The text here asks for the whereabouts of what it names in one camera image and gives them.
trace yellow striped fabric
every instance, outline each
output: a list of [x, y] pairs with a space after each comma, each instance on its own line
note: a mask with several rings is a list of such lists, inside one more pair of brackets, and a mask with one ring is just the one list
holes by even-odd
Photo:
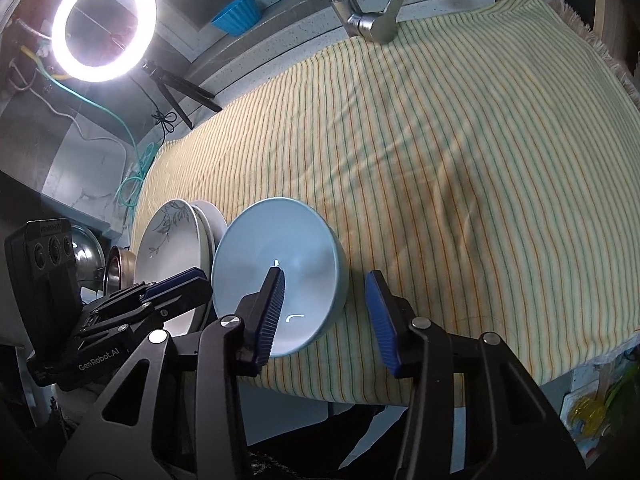
[[404, 404], [379, 358], [364, 275], [446, 330], [495, 330], [539, 383], [640, 326], [640, 114], [599, 54], [540, 0], [402, 23], [331, 46], [159, 153], [133, 247], [171, 198], [233, 220], [289, 196], [335, 230], [344, 315], [255, 383]]

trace floral pattern plate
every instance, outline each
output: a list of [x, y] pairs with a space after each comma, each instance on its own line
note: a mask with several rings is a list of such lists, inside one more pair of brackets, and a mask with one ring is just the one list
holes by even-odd
[[[192, 267], [208, 274], [210, 261], [202, 221], [188, 202], [174, 199], [156, 212], [142, 235], [134, 282], [161, 282]], [[205, 311], [206, 306], [180, 314], [167, 321], [164, 328], [174, 337], [199, 330]]]

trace stainless steel pot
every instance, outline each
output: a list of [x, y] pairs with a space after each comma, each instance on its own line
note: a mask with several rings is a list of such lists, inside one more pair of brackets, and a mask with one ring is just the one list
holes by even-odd
[[71, 241], [76, 256], [78, 285], [101, 290], [104, 281], [104, 253], [98, 238], [88, 228], [72, 224]]
[[113, 246], [107, 257], [104, 272], [104, 295], [108, 296], [133, 285], [133, 271], [136, 267], [136, 255], [118, 246]]

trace kitchen faucet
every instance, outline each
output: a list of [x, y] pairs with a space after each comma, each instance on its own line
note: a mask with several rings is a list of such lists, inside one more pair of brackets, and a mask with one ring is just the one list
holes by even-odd
[[385, 44], [396, 36], [396, 18], [403, 1], [389, 0], [382, 12], [362, 12], [357, 0], [332, 0], [331, 4], [350, 37]]

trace green wire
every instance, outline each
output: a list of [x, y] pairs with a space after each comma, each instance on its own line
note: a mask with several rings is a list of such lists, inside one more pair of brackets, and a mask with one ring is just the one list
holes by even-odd
[[[85, 103], [98, 108], [98, 110], [102, 110], [103, 112], [108, 113], [111, 117], [116, 119], [123, 126], [125, 131], [129, 134], [129, 138], [131, 139], [133, 150], [136, 155], [138, 171], [135, 174], [128, 176], [120, 183], [120, 185], [118, 186], [118, 189], [116, 190], [116, 198], [120, 205], [126, 208], [135, 209], [136, 206], [138, 205], [138, 197], [140, 195], [140, 190], [142, 190], [142, 184], [144, 183], [146, 174], [148, 173], [148, 170], [151, 167], [151, 162], [153, 161], [158, 151], [157, 149], [158, 146], [156, 145], [156, 143], [155, 142], [149, 143], [145, 148], [145, 152], [143, 153], [142, 158], [140, 158], [140, 153], [138, 152], [138, 147], [136, 146], [136, 140], [133, 138], [133, 134], [131, 133], [131, 130], [129, 130], [129, 127], [120, 117], [118, 117], [115, 113], [113, 113], [108, 108], [105, 108], [104, 106], [101, 106], [98, 103], [94, 103], [93, 101], [91, 101], [91, 99], [87, 99], [86, 97], [73, 91], [71, 88], [63, 85], [61, 82], [53, 79], [52, 76], [50, 76], [49, 73], [44, 69], [44, 66], [42, 65], [40, 58], [35, 58], [34, 61], [38, 65], [39, 72], [49, 81], [51, 81], [54, 85], [62, 88], [65, 92], [69, 92], [71, 95], [77, 97], [78, 99], [84, 101]], [[129, 182], [139, 182], [140, 185], [135, 186], [131, 191], [129, 198], [127, 200], [124, 200], [122, 198], [122, 189]]]

